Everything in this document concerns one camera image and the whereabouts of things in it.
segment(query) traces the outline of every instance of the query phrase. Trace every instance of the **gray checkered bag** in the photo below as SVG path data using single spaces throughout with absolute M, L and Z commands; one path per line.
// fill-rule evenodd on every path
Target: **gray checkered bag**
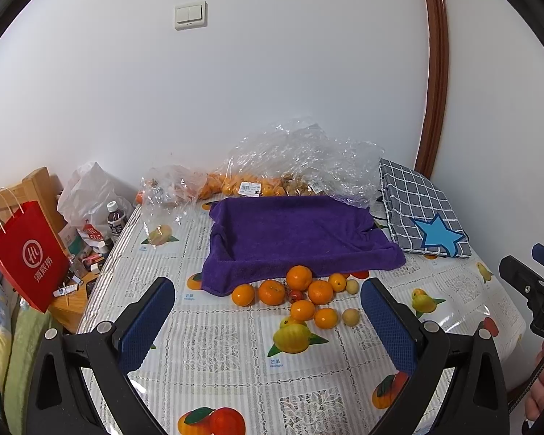
M 468 258 L 471 248 L 456 214 L 441 190 L 420 173 L 381 159 L 379 164 L 383 203 L 391 237 L 404 252 L 448 256 L 443 246 L 424 246 L 425 234 L 413 220 L 431 222 L 439 218 L 445 228 L 464 235 L 454 242 L 456 254 Z

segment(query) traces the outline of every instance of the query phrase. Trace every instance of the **star applique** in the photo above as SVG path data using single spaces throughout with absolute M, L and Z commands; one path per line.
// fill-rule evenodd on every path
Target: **star applique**
M 443 247 L 448 256 L 455 257 L 457 255 L 456 243 L 465 239 L 465 235 L 448 229 L 439 213 L 431 221 L 413 218 L 411 220 L 423 232 L 422 248 Z

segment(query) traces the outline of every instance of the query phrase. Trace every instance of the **silver screw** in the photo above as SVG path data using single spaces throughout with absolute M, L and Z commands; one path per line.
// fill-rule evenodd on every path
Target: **silver screw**
M 56 331 L 56 329 L 48 329 L 48 330 L 45 332 L 45 339 L 47 339 L 47 340 L 52 340 L 53 338 L 56 337 L 56 334 L 58 334 L 58 332 Z
M 423 327 L 431 334 L 435 334 L 439 330 L 439 326 L 433 321 L 425 322 Z
M 479 329 L 479 331 L 477 333 L 484 340 L 489 340 L 491 338 L 491 333 L 489 333 L 489 331 L 487 329 Z
M 99 325 L 97 325 L 97 332 L 100 334 L 106 334 L 108 331 L 111 330 L 111 327 L 113 327 L 111 325 L 111 322 L 109 321 L 101 322 Z

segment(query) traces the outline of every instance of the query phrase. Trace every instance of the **wooden headboard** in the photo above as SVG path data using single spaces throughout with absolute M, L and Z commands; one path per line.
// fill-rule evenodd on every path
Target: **wooden headboard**
M 50 228 L 58 240 L 58 243 L 64 249 L 64 245 L 62 244 L 58 233 L 65 226 L 66 222 L 62 215 L 56 210 L 56 192 L 54 191 L 50 181 L 48 169 L 46 167 L 36 169 L 29 175 L 25 176 L 20 183 L 9 186 L 8 189 L 14 193 L 16 198 L 14 198 L 8 191 L 2 190 L 0 192 L 1 221 L 6 222 L 10 218 L 11 214 L 9 207 L 11 207 L 13 211 L 18 209 L 18 203 L 16 200 L 18 200 L 18 202 L 21 204 L 25 201 L 38 201 L 38 203 L 41 205 L 42 212 L 50 225 Z

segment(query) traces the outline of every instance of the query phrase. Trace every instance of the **purple towel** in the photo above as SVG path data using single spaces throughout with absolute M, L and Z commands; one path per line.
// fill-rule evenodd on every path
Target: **purple towel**
M 367 209 L 328 196 L 228 198 L 209 215 L 215 222 L 202 289 L 216 296 L 242 283 L 284 277 L 294 265 L 325 277 L 405 263 Z

